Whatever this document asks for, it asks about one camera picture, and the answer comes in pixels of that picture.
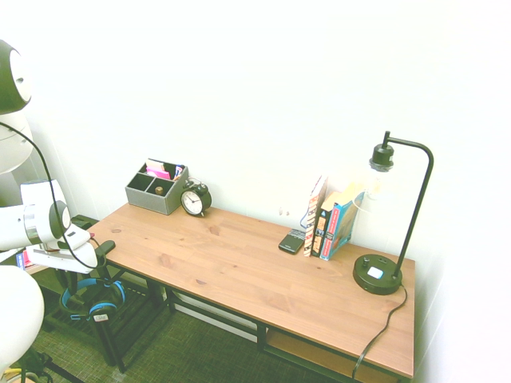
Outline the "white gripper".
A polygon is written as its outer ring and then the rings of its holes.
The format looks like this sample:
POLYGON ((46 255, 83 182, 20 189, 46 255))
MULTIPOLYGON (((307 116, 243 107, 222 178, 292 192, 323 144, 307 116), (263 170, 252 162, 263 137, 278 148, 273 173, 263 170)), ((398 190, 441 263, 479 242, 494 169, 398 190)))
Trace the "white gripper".
POLYGON ((72 251, 60 249, 57 246, 57 241, 27 247, 28 258, 32 263, 56 269, 56 279, 64 290, 67 282, 70 296, 77 293, 77 273, 88 274, 98 264, 91 243, 85 242, 79 247, 73 248, 72 251))

